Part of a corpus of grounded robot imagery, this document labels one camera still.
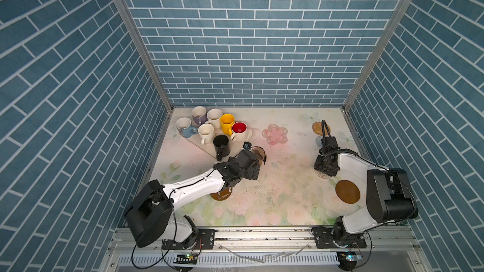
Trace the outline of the brown paw coaster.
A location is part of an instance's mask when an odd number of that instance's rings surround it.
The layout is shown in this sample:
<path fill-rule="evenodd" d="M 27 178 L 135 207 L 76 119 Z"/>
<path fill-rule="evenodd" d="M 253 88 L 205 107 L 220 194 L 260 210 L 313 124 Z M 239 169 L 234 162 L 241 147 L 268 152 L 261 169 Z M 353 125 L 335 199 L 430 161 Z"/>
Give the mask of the brown paw coaster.
<path fill-rule="evenodd" d="M 255 154 L 256 158 L 259 160 L 259 165 L 263 165 L 266 163 L 267 155 L 265 150 L 262 147 L 252 147 L 252 152 Z"/>

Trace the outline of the brown round coaster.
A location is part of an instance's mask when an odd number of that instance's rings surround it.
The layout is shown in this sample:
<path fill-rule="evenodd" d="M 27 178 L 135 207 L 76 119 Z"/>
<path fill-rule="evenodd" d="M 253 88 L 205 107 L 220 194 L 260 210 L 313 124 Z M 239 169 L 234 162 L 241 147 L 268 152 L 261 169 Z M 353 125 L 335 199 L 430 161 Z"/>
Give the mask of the brown round coaster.
<path fill-rule="evenodd" d="M 227 198 L 229 198 L 231 196 L 232 192 L 233 192 L 232 188 L 227 188 L 227 189 L 219 191 L 217 193 L 211 193 L 210 196 L 216 201 L 223 201 L 223 200 L 226 200 Z"/>
<path fill-rule="evenodd" d="M 360 200 L 360 190 L 356 184 L 349 180 L 340 180 L 335 186 L 339 199 L 347 204 L 355 204 Z"/>

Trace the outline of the woven rattan coaster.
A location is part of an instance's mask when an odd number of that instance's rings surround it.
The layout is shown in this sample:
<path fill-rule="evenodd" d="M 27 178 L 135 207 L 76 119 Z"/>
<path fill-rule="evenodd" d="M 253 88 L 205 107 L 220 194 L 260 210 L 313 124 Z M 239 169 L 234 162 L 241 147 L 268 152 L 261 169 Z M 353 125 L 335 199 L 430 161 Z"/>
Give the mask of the woven rattan coaster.
<path fill-rule="evenodd" d="M 331 130 L 329 125 L 322 120 L 321 122 L 315 122 L 312 124 L 312 130 L 319 136 L 331 136 Z"/>

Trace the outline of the pink flower coaster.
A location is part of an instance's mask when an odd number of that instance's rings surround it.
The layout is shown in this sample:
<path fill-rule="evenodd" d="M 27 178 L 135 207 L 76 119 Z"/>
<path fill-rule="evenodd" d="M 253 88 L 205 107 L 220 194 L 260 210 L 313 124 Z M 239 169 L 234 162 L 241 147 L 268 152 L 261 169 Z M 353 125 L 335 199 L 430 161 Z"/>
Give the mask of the pink flower coaster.
<path fill-rule="evenodd" d="M 287 143 L 287 133 L 287 128 L 279 127 L 276 124 L 270 124 L 266 129 L 262 131 L 262 137 L 266 139 L 268 145 L 274 146 L 276 144 Z"/>

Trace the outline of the multicolour stitched round coaster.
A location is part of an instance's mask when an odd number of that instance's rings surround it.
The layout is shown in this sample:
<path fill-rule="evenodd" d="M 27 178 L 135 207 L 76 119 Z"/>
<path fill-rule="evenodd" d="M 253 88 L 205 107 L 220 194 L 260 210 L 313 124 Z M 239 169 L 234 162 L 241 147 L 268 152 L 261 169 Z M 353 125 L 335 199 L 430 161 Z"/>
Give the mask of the multicolour stitched round coaster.
<path fill-rule="evenodd" d="M 327 179 L 331 178 L 331 176 L 330 176 L 330 175 L 327 175 L 327 174 L 325 174 L 325 173 L 323 173 L 323 172 L 321 172 L 321 171 L 314 170 L 314 172 L 315 172 L 315 174 L 316 174 L 318 177 L 320 177 L 321 179 L 327 180 Z"/>

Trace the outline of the blue woven round coaster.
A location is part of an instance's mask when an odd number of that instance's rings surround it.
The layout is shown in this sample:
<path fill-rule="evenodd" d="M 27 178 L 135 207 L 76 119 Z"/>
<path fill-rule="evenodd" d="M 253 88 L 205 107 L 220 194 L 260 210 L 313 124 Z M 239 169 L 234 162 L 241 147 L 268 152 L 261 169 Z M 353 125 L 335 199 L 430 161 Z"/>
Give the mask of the blue woven round coaster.
<path fill-rule="evenodd" d="M 323 140 L 323 136 L 319 136 L 316 138 L 316 145 L 319 149 L 323 147 L 322 140 Z"/>

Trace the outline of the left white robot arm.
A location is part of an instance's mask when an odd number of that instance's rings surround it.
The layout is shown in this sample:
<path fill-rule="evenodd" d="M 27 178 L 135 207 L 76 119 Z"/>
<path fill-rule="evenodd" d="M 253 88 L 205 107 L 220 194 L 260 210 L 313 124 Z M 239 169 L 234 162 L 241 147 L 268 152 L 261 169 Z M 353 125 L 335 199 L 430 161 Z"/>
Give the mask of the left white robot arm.
<path fill-rule="evenodd" d="M 167 239 L 181 248 L 192 247 L 199 229 L 185 215 L 175 211 L 203 196 L 236 186 L 241 180 L 257 180 L 267 156 L 263 150 L 242 149 L 226 162 L 217 162 L 210 170 L 172 184 L 152 180 L 127 205 L 124 217 L 136 246 L 144 248 L 158 239 Z"/>

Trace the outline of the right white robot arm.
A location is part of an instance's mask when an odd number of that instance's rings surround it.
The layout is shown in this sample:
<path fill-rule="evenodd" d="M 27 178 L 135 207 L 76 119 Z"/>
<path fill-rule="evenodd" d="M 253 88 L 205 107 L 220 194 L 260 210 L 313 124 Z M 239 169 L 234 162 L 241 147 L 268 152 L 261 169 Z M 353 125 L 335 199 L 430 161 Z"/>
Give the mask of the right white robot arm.
<path fill-rule="evenodd" d="M 316 171 L 336 176 L 339 171 L 347 170 L 366 177 L 366 204 L 339 217 L 334 224 L 334 236 L 362 234 L 380 225 L 418 216 L 416 198 L 405 170 L 370 162 L 355 151 L 339 147 L 333 136 L 321 138 L 319 153 L 314 165 Z"/>

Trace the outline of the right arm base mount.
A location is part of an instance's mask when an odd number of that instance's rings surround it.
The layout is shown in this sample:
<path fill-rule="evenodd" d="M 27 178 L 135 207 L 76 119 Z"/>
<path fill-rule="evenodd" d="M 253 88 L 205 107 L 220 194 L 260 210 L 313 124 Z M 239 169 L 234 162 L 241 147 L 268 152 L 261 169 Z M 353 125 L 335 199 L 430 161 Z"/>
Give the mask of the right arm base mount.
<path fill-rule="evenodd" d="M 363 234 L 348 234 L 339 225 L 335 227 L 315 226 L 311 228 L 318 249 L 366 248 Z"/>

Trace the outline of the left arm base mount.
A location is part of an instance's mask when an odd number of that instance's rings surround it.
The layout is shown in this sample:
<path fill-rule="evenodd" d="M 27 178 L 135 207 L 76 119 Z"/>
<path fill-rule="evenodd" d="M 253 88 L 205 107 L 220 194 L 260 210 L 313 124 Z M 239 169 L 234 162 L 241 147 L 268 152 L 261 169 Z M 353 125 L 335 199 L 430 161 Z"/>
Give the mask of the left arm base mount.
<path fill-rule="evenodd" d="M 182 243 L 167 239 L 162 240 L 162 248 L 164 250 L 213 249 L 215 233 L 214 229 L 199 229 Z"/>

